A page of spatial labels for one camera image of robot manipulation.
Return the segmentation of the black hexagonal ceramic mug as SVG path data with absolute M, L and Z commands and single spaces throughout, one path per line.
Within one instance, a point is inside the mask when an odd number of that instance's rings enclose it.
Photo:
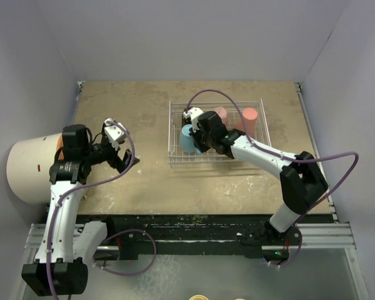
M 187 124 L 191 124 L 191 117 L 187 111 L 182 112 L 181 126 L 184 127 Z

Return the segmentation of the light blue ceramic mug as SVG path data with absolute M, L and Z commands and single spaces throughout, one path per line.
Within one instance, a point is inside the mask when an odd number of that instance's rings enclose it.
M 194 145 L 194 138 L 191 136 L 193 126 L 186 124 L 182 127 L 179 133 L 179 145 L 185 153 L 201 154 L 201 151 Z

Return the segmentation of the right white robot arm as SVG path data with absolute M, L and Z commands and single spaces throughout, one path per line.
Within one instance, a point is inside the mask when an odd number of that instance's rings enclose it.
M 213 149 L 218 154 L 250 163 L 280 180 L 282 204 L 265 225 L 266 239 L 281 244 L 288 230 L 327 191 L 328 184 L 311 153 L 280 151 L 256 142 L 245 132 L 228 130 L 214 111 L 192 107 L 182 114 L 189 135 L 200 152 Z

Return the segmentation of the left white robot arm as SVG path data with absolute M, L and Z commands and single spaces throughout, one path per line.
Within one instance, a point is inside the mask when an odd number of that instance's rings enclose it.
M 130 147 L 119 157 L 118 152 L 129 131 L 108 118 L 96 143 L 89 128 L 83 124 L 63 129 L 60 145 L 49 168 L 50 198 L 44 234 L 34 261 L 22 267 L 21 277 L 37 296 L 82 294 L 88 283 L 88 265 L 96 248 L 109 245 L 116 238 L 114 227 L 101 221 L 91 221 L 75 237 L 76 217 L 81 199 L 90 188 L 88 176 L 94 165 L 108 163 L 126 174 L 139 162 L 135 148 Z

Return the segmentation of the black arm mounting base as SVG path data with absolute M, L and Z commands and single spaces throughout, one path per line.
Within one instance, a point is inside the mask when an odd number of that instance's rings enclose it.
M 76 221 L 103 222 L 108 241 L 98 251 L 120 260 L 153 253 L 287 259 L 288 247 L 301 244 L 301 232 L 291 226 L 279 233 L 269 218 L 268 214 L 96 214 L 79 215 Z

